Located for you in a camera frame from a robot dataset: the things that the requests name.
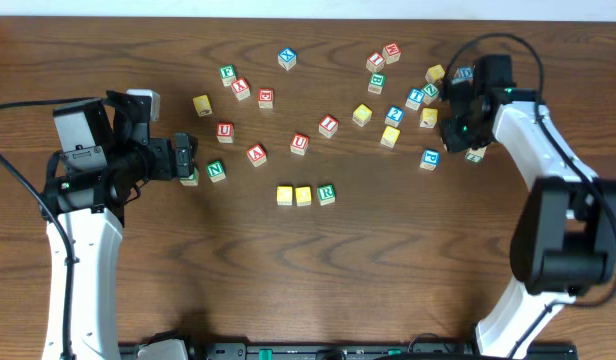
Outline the yellow C wooden block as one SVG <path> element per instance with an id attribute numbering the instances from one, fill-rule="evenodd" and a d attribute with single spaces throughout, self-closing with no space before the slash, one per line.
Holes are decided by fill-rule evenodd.
<path id="1" fill-rule="evenodd" d="M 278 186 L 276 189 L 276 200 L 279 206 L 293 205 L 293 187 Z"/>

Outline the yellow O wooden block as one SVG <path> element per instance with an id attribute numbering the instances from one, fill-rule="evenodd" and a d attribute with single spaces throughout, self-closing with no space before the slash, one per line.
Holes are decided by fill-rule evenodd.
<path id="1" fill-rule="evenodd" d="M 309 206 L 312 204 L 312 190 L 310 186 L 297 187 L 295 197 L 298 206 Z"/>

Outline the green R wooden block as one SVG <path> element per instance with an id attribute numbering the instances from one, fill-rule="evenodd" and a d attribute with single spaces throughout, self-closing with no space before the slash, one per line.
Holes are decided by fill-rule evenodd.
<path id="1" fill-rule="evenodd" d="M 319 204 L 325 206 L 336 201 L 336 193 L 332 184 L 319 186 L 317 188 Z"/>

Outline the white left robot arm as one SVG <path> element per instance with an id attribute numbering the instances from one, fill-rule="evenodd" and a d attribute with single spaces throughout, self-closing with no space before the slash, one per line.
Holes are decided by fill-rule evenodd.
<path id="1" fill-rule="evenodd" d="M 195 186 L 197 139 L 154 138 L 160 96 L 109 91 L 54 110 L 61 148 L 47 163 L 41 213 L 51 249 L 45 359 L 118 359 L 116 269 L 124 208 L 150 181 Z"/>

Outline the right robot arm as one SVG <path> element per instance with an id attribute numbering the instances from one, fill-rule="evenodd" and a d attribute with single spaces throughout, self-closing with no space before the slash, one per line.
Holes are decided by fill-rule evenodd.
<path id="1" fill-rule="evenodd" d="M 447 81 L 450 153 L 501 144 L 529 194 L 509 251 L 512 280 L 475 327 L 479 355 L 523 359 L 567 306 L 616 273 L 616 180 L 600 178 L 554 126 L 538 91 L 517 87 L 508 55 L 475 61 L 469 80 Z"/>

